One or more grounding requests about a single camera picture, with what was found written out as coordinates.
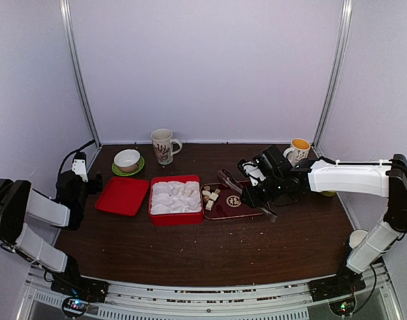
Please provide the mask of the red tin lid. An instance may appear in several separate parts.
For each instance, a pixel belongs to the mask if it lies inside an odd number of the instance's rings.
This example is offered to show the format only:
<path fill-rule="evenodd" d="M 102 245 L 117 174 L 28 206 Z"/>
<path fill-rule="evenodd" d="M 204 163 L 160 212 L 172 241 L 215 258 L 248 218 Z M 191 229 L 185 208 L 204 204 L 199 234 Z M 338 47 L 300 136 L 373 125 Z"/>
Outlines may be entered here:
<path fill-rule="evenodd" d="M 113 177 L 95 203 L 95 209 L 105 213 L 134 217 L 149 190 L 150 182 L 130 177 Z"/>

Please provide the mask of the metal serving tongs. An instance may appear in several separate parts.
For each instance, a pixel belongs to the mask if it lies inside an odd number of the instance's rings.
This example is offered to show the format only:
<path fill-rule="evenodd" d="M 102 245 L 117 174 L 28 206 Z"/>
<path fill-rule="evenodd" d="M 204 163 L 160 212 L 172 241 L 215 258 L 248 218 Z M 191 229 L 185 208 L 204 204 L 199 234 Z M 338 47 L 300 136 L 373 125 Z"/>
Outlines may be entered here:
<path fill-rule="evenodd" d="M 245 190 L 243 187 L 226 169 L 218 170 L 217 172 L 217 179 L 218 181 L 235 191 L 240 196 L 240 201 L 247 205 L 254 205 L 254 201 L 250 198 L 249 192 Z M 256 205 L 259 209 L 261 209 L 264 214 L 269 217 L 270 221 L 275 223 L 278 215 L 274 212 L 268 204 L 260 204 Z"/>

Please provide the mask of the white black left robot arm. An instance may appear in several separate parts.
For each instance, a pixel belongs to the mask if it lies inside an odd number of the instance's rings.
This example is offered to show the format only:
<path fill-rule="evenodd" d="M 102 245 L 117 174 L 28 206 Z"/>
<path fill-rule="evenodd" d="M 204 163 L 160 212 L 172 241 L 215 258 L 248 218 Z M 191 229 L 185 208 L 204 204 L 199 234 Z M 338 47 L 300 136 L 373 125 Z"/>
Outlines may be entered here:
<path fill-rule="evenodd" d="M 57 229 L 76 231 L 87 199 L 103 189 L 101 174 L 86 179 L 74 171 L 58 176 L 54 199 L 34 189 L 30 181 L 0 179 L 0 246 L 41 266 L 51 274 L 53 291 L 91 302 L 103 301 L 108 284 L 81 275 L 77 260 L 56 249 L 28 224 L 35 219 Z"/>

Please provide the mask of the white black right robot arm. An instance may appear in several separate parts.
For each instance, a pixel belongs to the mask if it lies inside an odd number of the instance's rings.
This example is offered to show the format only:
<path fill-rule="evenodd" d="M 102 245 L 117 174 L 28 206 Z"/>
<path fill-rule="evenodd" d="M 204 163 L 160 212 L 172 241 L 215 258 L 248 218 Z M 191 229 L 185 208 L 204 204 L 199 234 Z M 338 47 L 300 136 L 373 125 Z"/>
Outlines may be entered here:
<path fill-rule="evenodd" d="M 349 295 L 364 289 L 361 274 L 399 237 L 407 234 L 407 158 L 402 154 L 369 162 L 319 157 L 292 165 L 286 154 L 272 145 L 250 161 L 241 160 L 238 169 L 250 180 L 250 186 L 241 193 L 242 202 L 249 207 L 262 207 L 303 189 L 315 193 L 363 193 L 388 199 L 384 216 L 352 247 L 336 275 L 308 284 L 313 299 Z"/>

